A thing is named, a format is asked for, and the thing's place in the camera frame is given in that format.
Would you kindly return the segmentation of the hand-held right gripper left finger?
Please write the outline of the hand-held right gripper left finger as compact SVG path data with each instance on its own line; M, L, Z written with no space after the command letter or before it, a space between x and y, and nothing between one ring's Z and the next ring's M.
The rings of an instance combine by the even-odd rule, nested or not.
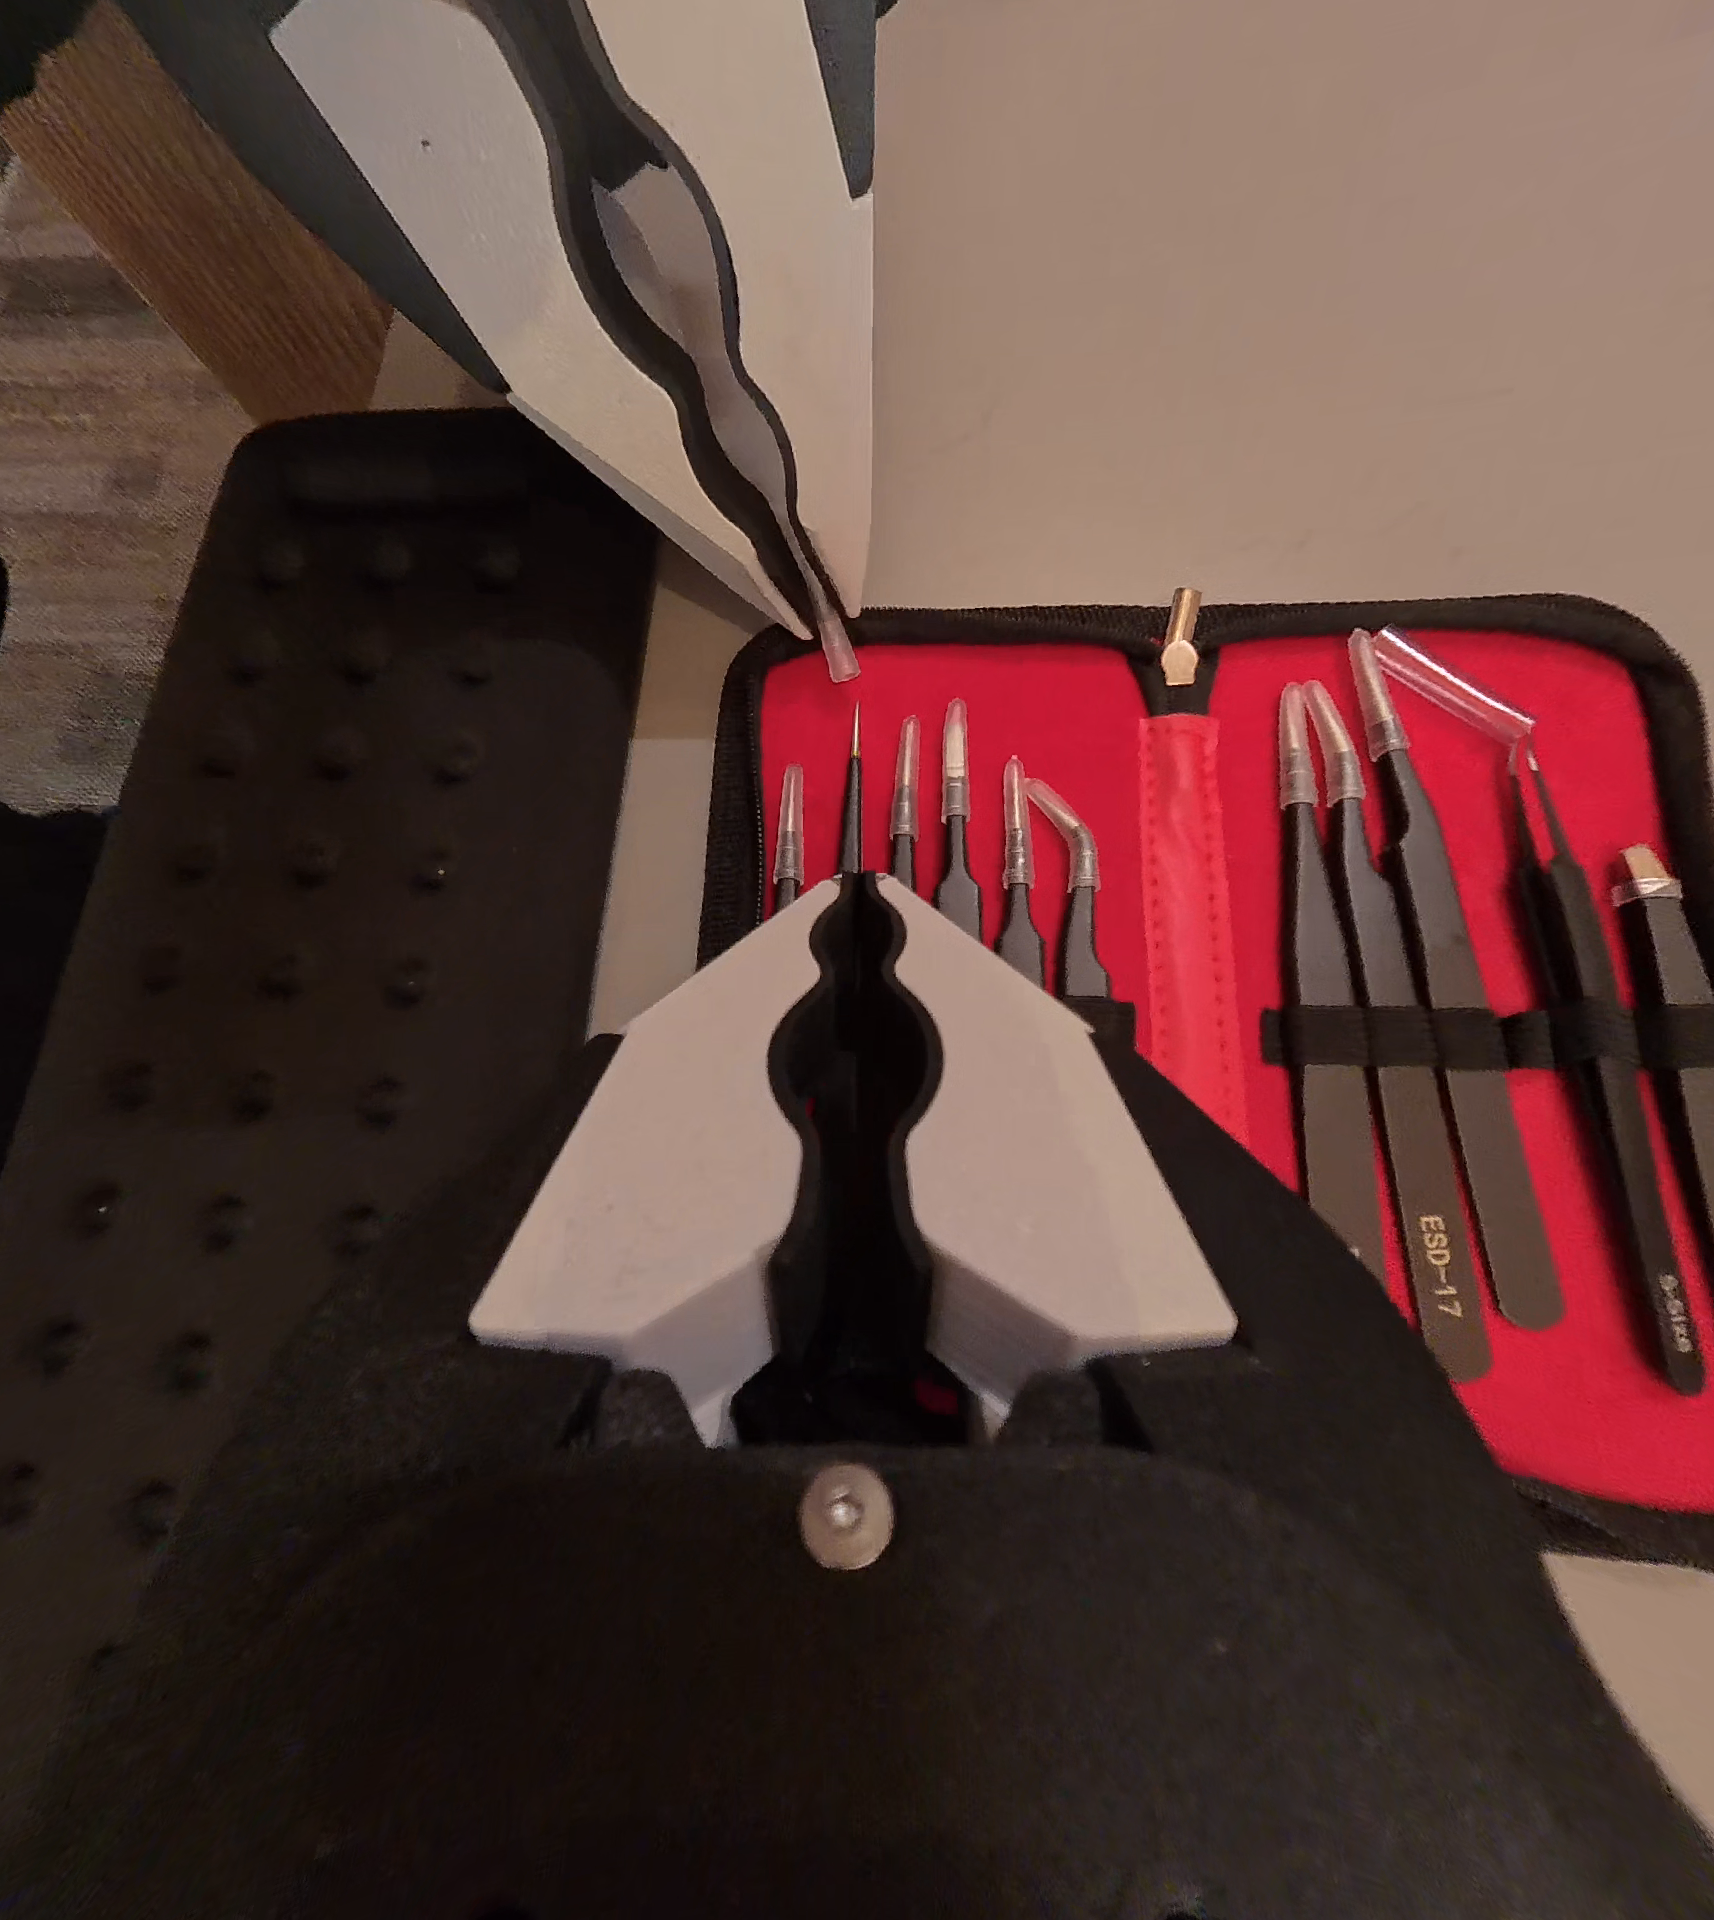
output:
M772 1044L823 985L824 880L631 1021L469 1315L485 1346L667 1377L700 1440L774 1357L805 1147Z

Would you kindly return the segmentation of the wooden beam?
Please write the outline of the wooden beam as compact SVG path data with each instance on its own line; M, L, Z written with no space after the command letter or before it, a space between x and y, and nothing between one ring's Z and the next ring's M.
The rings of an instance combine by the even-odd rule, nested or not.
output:
M266 191L117 5L38 59L17 160L255 422L365 413L385 302Z

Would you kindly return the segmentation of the long clear plastic tube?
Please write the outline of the long clear plastic tube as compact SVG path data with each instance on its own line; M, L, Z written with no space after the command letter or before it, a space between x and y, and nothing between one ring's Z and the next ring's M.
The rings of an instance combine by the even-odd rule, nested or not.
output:
M1372 634L1372 655L1390 680L1509 751L1536 730L1533 714L1466 680L1397 629Z

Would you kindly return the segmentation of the black dimpled foam pad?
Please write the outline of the black dimpled foam pad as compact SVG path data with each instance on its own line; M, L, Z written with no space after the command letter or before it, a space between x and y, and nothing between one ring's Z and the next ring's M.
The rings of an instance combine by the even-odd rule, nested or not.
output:
M582 1044L657 546L509 407L227 469L0 1175L0 1836L281 1349Z

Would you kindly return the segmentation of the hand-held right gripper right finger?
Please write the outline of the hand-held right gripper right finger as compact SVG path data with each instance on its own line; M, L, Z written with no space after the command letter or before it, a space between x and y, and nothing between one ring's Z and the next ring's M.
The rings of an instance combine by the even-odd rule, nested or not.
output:
M1227 1346L1237 1313L1090 1027L892 876L896 986L936 1037L902 1159L935 1262L926 1346L989 1433L1037 1377Z

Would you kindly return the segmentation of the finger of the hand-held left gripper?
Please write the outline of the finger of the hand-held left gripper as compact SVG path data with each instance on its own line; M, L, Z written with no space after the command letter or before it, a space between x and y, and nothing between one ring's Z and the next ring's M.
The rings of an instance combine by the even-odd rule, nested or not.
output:
M781 505L862 613L872 528L877 7L616 7L616 77L687 170Z
M724 589L819 638L791 460L740 395L688 173L618 79L618 7L307 3L270 44L512 407Z

